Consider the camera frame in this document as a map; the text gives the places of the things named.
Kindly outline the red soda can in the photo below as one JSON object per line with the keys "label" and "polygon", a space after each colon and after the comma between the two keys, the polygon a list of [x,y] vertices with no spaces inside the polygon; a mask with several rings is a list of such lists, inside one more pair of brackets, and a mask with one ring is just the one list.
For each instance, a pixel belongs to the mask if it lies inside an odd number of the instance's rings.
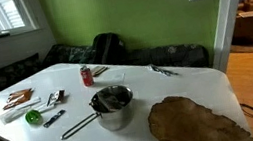
{"label": "red soda can", "polygon": [[84,86],[92,86],[94,84],[92,73],[86,66],[81,66],[80,74],[82,75],[82,81]]}

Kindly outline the white plastic wrapped utensils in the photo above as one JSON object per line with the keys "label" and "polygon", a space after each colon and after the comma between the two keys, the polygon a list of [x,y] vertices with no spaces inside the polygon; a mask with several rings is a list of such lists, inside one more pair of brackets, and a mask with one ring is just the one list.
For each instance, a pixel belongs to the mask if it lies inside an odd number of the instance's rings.
{"label": "white plastic wrapped utensils", "polygon": [[42,113],[54,107],[55,107],[54,104],[42,102],[40,97],[34,97],[32,100],[28,100],[25,103],[21,103],[20,105],[17,105],[14,108],[8,110],[7,112],[1,114],[0,120],[4,125],[6,125],[9,124],[9,122],[13,122],[15,119],[26,114],[26,112],[30,110],[37,110]]}

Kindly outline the dark floral bench cushion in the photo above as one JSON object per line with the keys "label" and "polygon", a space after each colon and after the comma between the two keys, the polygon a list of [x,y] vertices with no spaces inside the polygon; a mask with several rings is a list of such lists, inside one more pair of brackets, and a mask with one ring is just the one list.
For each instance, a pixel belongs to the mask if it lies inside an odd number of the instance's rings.
{"label": "dark floral bench cushion", "polygon": [[[38,73],[46,67],[58,63],[85,63],[92,46],[53,45],[43,61],[38,53],[31,57],[0,68],[0,91]],[[172,46],[158,46],[152,48],[126,51],[122,44],[118,50],[109,53],[108,65],[137,65],[154,64],[170,67],[207,67],[209,65],[207,49],[197,44],[179,44]]]}

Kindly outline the small card stack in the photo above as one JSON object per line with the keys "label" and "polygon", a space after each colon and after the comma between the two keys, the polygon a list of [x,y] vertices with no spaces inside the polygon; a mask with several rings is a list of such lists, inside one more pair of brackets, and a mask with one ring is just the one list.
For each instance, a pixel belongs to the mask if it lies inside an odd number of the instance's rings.
{"label": "small card stack", "polygon": [[92,76],[98,76],[100,73],[102,73],[103,71],[105,71],[107,69],[107,67],[105,66],[97,66],[92,68],[91,73]]}

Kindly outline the dark blue flat strip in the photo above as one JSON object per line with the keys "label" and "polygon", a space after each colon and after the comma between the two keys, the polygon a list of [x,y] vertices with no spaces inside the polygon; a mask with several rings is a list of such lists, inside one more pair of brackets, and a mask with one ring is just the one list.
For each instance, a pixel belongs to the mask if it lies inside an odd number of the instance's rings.
{"label": "dark blue flat strip", "polygon": [[66,110],[60,110],[59,112],[57,112],[54,116],[52,116],[48,121],[45,122],[45,124],[43,125],[45,128],[49,128],[50,125],[52,125],[58,118],[60,118],[64,113],[66,112]]}

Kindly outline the green round plastic lid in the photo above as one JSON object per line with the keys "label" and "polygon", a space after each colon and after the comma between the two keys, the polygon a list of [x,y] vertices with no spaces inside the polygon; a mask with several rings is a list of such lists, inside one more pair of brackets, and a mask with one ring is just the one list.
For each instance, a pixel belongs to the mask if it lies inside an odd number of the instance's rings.
{"label": "green round plastic lid", "polygon": [[26,112],[25,119],[29,124],[38,124],[42,121],[41,113],[37,110],[30,110]]}

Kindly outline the orange foil packet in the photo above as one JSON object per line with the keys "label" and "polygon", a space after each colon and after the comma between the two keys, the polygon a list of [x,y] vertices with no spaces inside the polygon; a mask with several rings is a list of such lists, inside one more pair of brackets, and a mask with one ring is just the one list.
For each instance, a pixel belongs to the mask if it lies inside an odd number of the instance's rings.
{"label": "orange foil packet", "polygon": [[8,110],[9,108],[14,108],[15,106],[20,105],[21,103],[27,102],[28,100],[31,99],[30,97],[32,95],[32,92],[33,91],[31,89],[26,89],[11,93],[3,109]]}

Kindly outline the black backpack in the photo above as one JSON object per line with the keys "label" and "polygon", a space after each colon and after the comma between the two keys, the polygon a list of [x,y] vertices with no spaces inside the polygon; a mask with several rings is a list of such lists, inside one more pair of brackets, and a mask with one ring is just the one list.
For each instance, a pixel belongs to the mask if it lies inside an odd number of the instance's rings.
{"label": "black backpack", "polygon": [[92,44],[94,64],[119,64],[126,55],[123,42],[114,33],[98,34]]}

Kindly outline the wooden cabinet in far room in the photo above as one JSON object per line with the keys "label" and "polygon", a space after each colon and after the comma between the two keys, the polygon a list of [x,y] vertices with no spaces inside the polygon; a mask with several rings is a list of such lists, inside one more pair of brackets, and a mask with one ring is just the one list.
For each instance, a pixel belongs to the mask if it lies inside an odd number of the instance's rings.
{"label": "wooden cabinet in far room", "polygon": [[233,37],[236,39],[253,37],[253,11],[236,16]]}

